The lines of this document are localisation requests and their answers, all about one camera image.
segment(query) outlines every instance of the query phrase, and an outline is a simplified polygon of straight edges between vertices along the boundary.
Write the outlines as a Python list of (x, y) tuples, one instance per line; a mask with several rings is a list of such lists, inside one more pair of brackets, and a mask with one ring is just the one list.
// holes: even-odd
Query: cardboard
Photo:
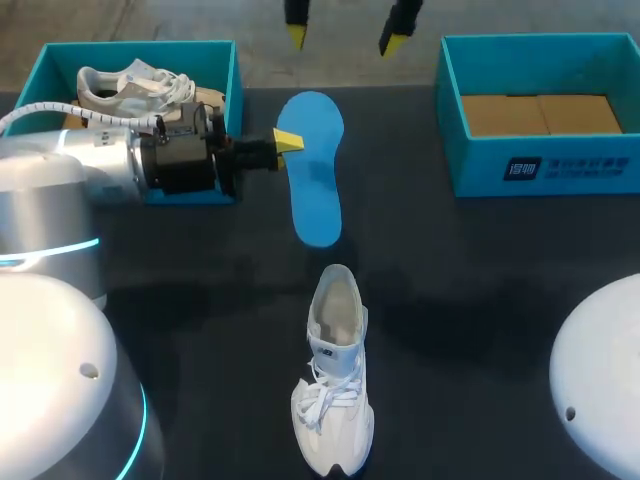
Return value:
[(468, 95), (462, 104), (474, 137), (549, 133), (536, 97)]
[(474, 137), (622, 133), (603, 95), (466, 95), (462, 105)]
[[(79, 106), (77, 100), (72, 101), (71, 105), (75, 107)], [(67, 115), (64, 119), (64, 123), (62, 124), (63, 130), (81, 130), (83, 128), (85, 128), (85, 125), (82, 122), (82, 118), (75, 115)]]
[(540, 95), (538, 101), (551, 135), (622, 133), (604, 95)]

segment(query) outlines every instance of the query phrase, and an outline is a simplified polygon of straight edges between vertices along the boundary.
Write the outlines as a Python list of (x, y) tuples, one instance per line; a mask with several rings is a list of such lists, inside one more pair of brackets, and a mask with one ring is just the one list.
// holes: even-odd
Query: cable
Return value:
[(11, 123), (15, 122), (19, 118), (37, 112), (66, 113), (69, 115), (75, 115), (76, 117), (86, 118), (87, 120), (96, 120), (102, 124), (108, 124), (114, 127), (131, 128), (132, 130), (155, 128), (157, 124), (157, 118), (155, 116), (143, 118), (112, 117), (111, 115), (94, 112), (93, 110), (76, 107), (67, 103), (38, 102), (16, 108), (13, 112), (2, 117), (0, 119), (0, 134), (2, 134)]

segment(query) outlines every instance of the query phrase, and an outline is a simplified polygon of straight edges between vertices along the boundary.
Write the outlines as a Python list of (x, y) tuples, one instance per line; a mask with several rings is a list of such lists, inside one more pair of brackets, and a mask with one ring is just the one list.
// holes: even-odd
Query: blue insole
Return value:
[(340, 110), (322, 93), (300, 93), (280, 112), (278, 128), (304, 138), (304, 150), (284, 154), (296, 233), (312, 247), (333, 245), (342, 230), (334, 168), (344, 133)]

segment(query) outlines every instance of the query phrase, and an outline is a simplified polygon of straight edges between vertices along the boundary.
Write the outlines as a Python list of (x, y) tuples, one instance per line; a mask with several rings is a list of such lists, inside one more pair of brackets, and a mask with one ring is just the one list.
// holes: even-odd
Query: concrete floor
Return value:
[(282, 0), (0, 0), (0, 90), (19, 91), (46, 42), (233, 39), (245, 85), (431, 83), (444, 34), (629, 31), (637, 0), (425, 0), (418, 29), (393, 58), (377, 41), (391, 0), (314, 0), (305, 49), (294, 51)]

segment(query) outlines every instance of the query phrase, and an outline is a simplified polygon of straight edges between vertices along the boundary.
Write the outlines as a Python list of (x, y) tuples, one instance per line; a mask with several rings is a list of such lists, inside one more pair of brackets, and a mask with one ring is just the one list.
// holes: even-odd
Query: shoe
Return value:
[[(115, 117), (142, 118), (162, 115), (180, 119), (180, 104), (202, 102), (224, 113), (225, 96), (217, 90), (196, 87), (185, 74), (176, 75), (135, 60), (121, 72), (99, 72), (82, 67), (77, 77), (80, 106)], [(209, 114), (213, 109), (207, 107)]]
[(367, 398), (366, 332), (367, 309), (353, 274), (343, 265), (327, 267), (307, 324), (312, 378), (300, 379), (291, 395), (298, 445), (322, 477), (355, 475), (371, 449), (374, 416)]

